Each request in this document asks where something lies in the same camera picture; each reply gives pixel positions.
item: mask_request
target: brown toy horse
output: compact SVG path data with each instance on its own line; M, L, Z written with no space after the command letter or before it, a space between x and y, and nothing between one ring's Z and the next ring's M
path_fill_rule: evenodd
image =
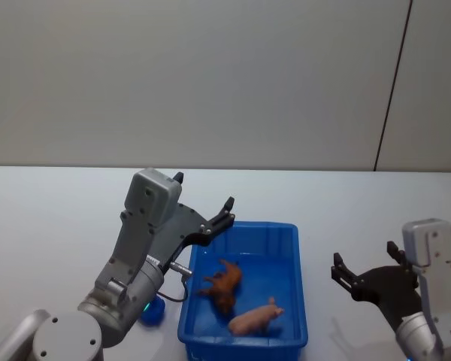
M211 288L199 290L199 295L213 298L213 303L224 315L229 314L235 305L234 289L241 282L242 271L235 264L220 259L225 272L217 272L213 277L204 277L204 281L212 283Z

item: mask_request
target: toy animal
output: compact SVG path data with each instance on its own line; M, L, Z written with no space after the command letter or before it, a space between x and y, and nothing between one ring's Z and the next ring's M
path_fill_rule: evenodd
M266 332L269 322L278 318L284 312L275 305L274 297L269 299L269 305L254 308L229 322L229 331L234 336L245 336L258 331Z
M225 266L225 272L217 272L213 277L204 277L205 281L211 282L212 287L198 291L199 295L213 298L213 303L221 314L230 314L235 305L234 289L241 282L241 269L230 262L220 259L219 262Z

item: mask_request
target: pink toy pig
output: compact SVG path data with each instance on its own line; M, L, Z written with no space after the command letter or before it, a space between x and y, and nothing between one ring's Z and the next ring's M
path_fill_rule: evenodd
M259 330L265 332L269 322L278 318L284 312L274 304L274 297L269 299L269 305L254 308L229 322L229 331L234 336L245 336Z

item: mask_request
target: white tabletop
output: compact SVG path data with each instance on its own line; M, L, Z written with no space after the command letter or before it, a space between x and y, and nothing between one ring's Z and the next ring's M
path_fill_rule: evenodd
M119 213L137 169L0 168L0 332L32 308L74 310L111 255ZM162 170L174 175L175 170ZM451 174L186 170L181 201L212 217L228 196L238 220L294 223L309 342L307 361L405 359L379 310L354 302L331 280L334 252L356 273L394 262L401 227L451 222ZM180 260L187 264L189 250ZM169 272L164 293L180 296ZM136 324L105 359L185 360L177 340L180 306L167 302L158 329Z

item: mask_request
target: blue plastic bin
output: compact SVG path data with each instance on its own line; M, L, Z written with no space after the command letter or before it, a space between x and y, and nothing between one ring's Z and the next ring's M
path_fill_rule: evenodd
M235 314L266 305L273 296L284 314L271 321L265 335L234 337L229 318L216 312L208 297L198 296L203 281L223 270L219 259L238 262L243 272L236 292ZM216 237L209 247L194 246L189 267L189 298L180 313L177 335L190 361L252 359L296 361L307 343L298 229L292 224L238 222Z

